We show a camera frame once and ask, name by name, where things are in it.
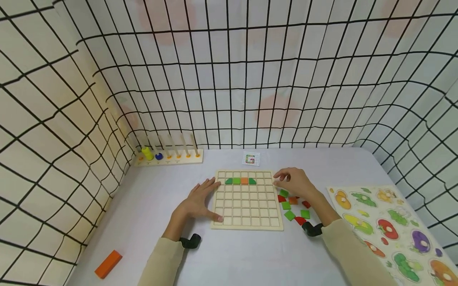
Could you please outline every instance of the grid-patterned curtain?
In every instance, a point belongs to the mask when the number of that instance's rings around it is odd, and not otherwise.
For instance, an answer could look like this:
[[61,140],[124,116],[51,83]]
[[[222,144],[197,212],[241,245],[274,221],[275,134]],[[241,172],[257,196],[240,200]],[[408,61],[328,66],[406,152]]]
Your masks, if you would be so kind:
[[209,149],[361,146],[458,263],[457,11],[2,1],[0,281],[63,285],[134,149],[180,132]]

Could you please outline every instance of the green tile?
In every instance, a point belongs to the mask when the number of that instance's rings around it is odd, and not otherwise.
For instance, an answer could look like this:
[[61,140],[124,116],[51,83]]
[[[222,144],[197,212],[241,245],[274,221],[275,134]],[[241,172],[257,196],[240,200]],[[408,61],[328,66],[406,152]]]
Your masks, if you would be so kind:
[[292,221],[296,215],[292,212],[292,211],[287,211],[285,212],[285,217],[289,220],[289,221]]
[[280,196],[287,198],[289,195],[287,190],[281,189],[280,190]]
[[310,211],[308,210],[300,210],[300,216],[306,219],[310,219]]
[[290,210],[291,209],[291,205],[289,204],[289,202],[282,202],[282,207],[284,210]]

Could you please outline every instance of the beige sleeve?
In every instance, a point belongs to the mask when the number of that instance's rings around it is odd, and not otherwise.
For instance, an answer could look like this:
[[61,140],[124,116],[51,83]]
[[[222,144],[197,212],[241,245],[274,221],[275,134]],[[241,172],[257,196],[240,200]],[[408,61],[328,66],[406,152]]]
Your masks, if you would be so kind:
[[146,262],[137,286],[172,286],[184,250],[181,242],[161,237]]
[[322,231],[324,243],[352,286],[397,286],[381,261],[344,220],[333,221]]

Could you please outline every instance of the pattern card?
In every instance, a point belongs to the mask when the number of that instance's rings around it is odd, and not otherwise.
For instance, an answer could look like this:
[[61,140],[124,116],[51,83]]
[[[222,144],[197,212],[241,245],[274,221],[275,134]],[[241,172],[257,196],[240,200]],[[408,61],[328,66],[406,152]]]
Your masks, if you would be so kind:
[[251,165],[251,166],[259,167],[260,160],[261,160],[260,153],[243,152],[242,165]]
[[339,215],[399,285],[458,285],[458,270],[395,186],[328,187]]
[[212,211],[223,216],[223,222],[213,221],[211,228],[283,230],[270,171],[223,170],[216,177],[221,186],[213,195]]

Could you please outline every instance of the table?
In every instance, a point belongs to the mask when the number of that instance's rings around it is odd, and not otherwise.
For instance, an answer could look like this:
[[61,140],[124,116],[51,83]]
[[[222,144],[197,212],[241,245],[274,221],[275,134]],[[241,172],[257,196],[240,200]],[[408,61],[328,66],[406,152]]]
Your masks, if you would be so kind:
[[[393,184],[373,155],[361,148],[245,150],[261,153],[260,167],[242,165],[243,151],[205,150],[198,165],[131,167],[68,285],[135,286],[174,208],[218,169],[302,168],[329,201],[329,185]],[[317,223],[312,210],[311,216]],[[295,221],[283,222],[283,232],[265,232],[212,230],[209,221],[195,220],[183,236],[198,233],[202,242],[185,253],[175,284],[347,285],[320,237],[307,237]],[[101,280],[94,270],[113,249],[124,257]]]

